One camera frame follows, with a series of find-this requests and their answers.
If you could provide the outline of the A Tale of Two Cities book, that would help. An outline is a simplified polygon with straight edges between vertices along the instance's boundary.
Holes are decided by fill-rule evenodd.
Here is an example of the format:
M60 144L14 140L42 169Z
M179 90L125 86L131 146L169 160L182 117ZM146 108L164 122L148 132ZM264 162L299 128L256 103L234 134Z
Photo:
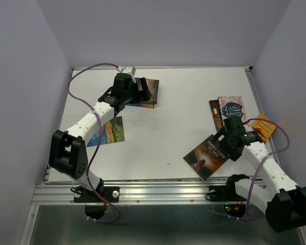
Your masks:
M159 80L154 79L146 79L148 88L151 92L151 99L147 102L140 102L146 104L157 104L157 97L158 97L158 89L159 89Z

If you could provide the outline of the blue sunset cover book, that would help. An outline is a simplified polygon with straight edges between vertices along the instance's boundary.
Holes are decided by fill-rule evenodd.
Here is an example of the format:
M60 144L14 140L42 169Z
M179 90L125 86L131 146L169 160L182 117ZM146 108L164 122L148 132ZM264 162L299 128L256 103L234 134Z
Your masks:
M149 108L149 109L154 109L155 105L154 104L146 104L146 103L134 103L134 104L126 104L127 106L132 106L132 107L140 107L140 108Z

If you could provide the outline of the Three Days to See book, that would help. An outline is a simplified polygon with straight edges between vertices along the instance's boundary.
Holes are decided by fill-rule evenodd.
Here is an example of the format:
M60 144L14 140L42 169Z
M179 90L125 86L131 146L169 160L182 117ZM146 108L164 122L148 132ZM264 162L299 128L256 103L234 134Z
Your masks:
M219 140L214 141L214 135L210 135L185 155L183 159L199 178L205 181L221 167L229 157L225 151L219 147Z

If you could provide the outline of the Animal Farm book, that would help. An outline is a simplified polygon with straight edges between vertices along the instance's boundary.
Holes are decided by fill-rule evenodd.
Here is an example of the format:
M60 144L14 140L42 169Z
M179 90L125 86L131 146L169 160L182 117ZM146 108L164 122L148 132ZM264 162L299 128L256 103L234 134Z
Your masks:
M102 127L100 145L125 141L122 117L118 116Z

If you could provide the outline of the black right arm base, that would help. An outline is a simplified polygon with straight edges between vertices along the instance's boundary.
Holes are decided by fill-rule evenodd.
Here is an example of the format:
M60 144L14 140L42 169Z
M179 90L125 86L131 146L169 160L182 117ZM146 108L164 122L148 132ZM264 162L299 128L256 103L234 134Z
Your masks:
M235 183L242 180L251 180L251 178L245 174L234 174L227 178L224 185L210 185L205 195L206 200L211 202L245 201L246 199L238 195L235 189Z

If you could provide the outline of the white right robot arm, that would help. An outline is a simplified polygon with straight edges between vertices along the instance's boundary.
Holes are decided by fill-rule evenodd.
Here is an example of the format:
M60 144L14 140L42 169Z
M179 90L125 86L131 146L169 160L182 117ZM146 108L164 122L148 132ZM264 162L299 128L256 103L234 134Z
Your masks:
M210 186L206 199L211 202L234 202L244 199L264 213L275 232L306 226L306 187L293 181L273 159L262 138L247 131L239 116L223 121L212 141L236 161L244 157L255 169L253 178L245 174L228 177L222 186Z

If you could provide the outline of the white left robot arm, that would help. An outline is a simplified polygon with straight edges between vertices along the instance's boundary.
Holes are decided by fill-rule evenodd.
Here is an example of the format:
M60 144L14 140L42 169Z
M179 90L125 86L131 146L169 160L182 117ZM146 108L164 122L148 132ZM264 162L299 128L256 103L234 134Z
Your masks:
M131 73L118 73L113 85L98 99L80 121L65 131L52 135L48 164L60 173L75 180L86 189L92 201L103 197L101 178L89 169L86 146L102 126L115 118L127 104L137 104L151 99L146 78L136 78Z

